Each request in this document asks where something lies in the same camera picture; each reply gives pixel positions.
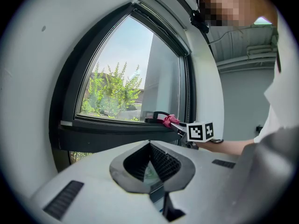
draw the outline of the pink cloth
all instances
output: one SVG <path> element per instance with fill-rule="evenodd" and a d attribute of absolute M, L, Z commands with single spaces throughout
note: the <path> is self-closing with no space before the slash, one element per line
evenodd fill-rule
<path fill-rule="evenodd" d="M 174 114 L 170 114 L 163 119 L 163 124 L 167 128 L 171 128 L 170 123 L 175 123 L 179 125 L 179 120 L 174 116 Z"/>

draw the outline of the white shirt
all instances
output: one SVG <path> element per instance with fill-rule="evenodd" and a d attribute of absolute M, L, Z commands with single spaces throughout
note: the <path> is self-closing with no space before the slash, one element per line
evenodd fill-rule
<path fill-rule="evenodd" d="M 278 51 L 281 73 L 277 61 L 274 67 L 274 80 L 266 90 L 270 103 L 268 118 L 254 142 L 280 128 L 299 125 L 299 53 L 298 45 L 286 21 L 278 12 Z"/>

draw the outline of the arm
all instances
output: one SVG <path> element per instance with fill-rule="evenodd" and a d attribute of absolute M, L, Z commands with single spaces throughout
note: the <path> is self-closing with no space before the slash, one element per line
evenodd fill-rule
<path fill-rule="evenodd" d="M 214 144 L 208 141 L 206 143 L 196 143 L 196 145 L 211 152 L 241 155 L 244 147 L 252 143 L 254 143 L 253 140 L 223 141 L 220 144 Z"/>

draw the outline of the window frame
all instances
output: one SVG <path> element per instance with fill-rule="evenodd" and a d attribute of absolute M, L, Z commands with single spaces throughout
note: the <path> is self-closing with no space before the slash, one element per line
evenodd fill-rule
<path fill-rule="evenodd" d="M 94 153 L 139 140 L 170 142 L 180 138 L 161 124 L 103 119 L 78 113 L 94 61 L 113 32 L 128 16 L 145 25 L 178 55 L 178 115 L 184 122 L 194 119 L 190 116 L 192 114 L 187 112 L 191 105 L 196 108 L 190 101 L 190 95 L 187 95 L 191 90 L 191 84 L 187 83 L 187 80 L 190 80 L 188 69 L 193 67 L 188 47 L 174 29 L 150 7 L 141 2 L 129 3 L 96 23 L 82 37 L 65 62 L 54 89 L 50 108 L 49 135 L 53 147 Z"/>

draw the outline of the window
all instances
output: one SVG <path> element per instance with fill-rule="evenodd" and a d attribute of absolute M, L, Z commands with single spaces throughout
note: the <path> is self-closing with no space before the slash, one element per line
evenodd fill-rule
<path fill-rule="evenodd" d="M 178 89 L 178 56 L 128 17 L 94 62 L 80 113 L 127 121 L 144 121 L 156 110 L 178 116 Z"/>
<path fill-rule="evenodd" d="M 50 108 L 52 146 L 75 162 L 141 140 L 176 142 L 177 133 L 144 118 L 163 111 L 193 122 L 193 73 L 188 47 L 157 13 L 140 4 L 116 9 L 62 68 Z"/>

